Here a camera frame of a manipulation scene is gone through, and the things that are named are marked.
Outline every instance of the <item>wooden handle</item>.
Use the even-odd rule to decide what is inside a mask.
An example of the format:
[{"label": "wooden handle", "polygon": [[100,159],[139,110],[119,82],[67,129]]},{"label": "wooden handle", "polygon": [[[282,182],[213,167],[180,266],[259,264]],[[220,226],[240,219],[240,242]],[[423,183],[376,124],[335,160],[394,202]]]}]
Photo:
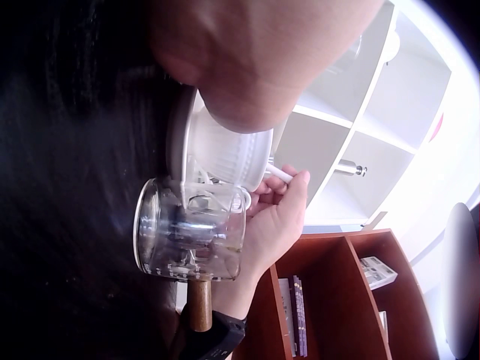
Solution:
[{"label": "wooden handle", "polygon": [[212,327],[212,287],[210,281],[189,280],[187,306],[190,328],[204,332]]}]

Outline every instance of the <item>black wristband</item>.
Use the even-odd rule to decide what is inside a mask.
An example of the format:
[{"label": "black wristband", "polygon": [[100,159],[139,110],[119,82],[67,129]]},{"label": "black wristband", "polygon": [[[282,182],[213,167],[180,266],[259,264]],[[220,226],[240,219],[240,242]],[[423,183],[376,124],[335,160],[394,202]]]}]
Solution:
[{"label": "black wristband", "polygon": [[188,311],[182,311],[180,322],[185,329],[185,348],[179,360],[224,360],[245,337],[247,319],[239,320],[212,312],[212,328],[196,332],[188,327]]}]

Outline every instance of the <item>book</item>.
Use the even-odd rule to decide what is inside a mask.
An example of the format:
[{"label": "book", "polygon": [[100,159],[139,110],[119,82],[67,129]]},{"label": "book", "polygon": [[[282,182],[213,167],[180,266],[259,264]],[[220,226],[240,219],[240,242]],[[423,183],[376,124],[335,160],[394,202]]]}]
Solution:
[{"label": "book", "polygon": [[300,317],[301,317],[301,336],[303,337],[303,356],[307,356],[307,323],[305,321],[305,303],[303,302],[303,287],[299,279],[300,287]]},{"label": "book", "polygon": [[292,303],[290,298],[290,285],[288,279],[278,279],[280,285],[280,293],[282,294],[283,310],[285,311],[285,319],[287,320],[288,337],[290,339],[290,347],[292,356],[296,357],[297,349],[295,346],[295,335],[293,326]]},{"label": "book", "polygon": [[388,342],[387,312],[380,311],[378,314],[380,315],[380,321],[382,322],[382,326],[384,327],[385,335],[387,337],[387,342]]},{"label": "book", "polygon": [[398,275],[375,256],[360,259],[360,264],[370,290],[392,283]]},{"label": "book", "polygon": [[289,279],[290,285],[290,297],[292,303],[292,314],[293,314],[293,327],[294,327],[294,338],[295,344],[297,346],[297,355],[303,355],[303,339],[300,336],[300,328],[301,328],[301,319],[300,319],[300,289],[298,285],[297,277],[291,276]]}]

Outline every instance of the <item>white lamp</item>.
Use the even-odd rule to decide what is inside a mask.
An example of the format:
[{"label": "white lamp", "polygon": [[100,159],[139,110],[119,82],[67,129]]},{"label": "white lamp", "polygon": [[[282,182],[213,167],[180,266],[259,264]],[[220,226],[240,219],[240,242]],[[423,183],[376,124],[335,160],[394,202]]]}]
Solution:
[{"label": "white lamp", "polygon": [[396,33],[396,31],[391,31],[387,35],[387,39],[385,41],[385,48],[382,54],[383,61],[389,62],[398,54],[400,50],[400,37]]}]

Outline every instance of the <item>wooden shelf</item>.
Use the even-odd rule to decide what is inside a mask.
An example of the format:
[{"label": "wooden shelf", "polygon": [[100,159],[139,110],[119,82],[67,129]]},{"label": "wooden shelf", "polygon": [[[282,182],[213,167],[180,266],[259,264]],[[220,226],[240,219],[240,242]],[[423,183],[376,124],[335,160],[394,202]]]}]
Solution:
[{"label": "wooden shelf", "polygon": [[432,325],[415,275],[396,238],[377,230],[347,236],[359,258],[376,256],[398,273],[392,284],[373,290],[379,311],[387,312],[393,359],[438,359]]},{"label": "wooden shelf", "polygon": [[[397,279],[371,291],[359,258],[377,256]],[[257,286],[235,360],[292,360],[278,279],[303,283],[306,359],[438,359],[415,277],[389,230],[302,235]],[[387,311],[388,340],[378,312]]]}]

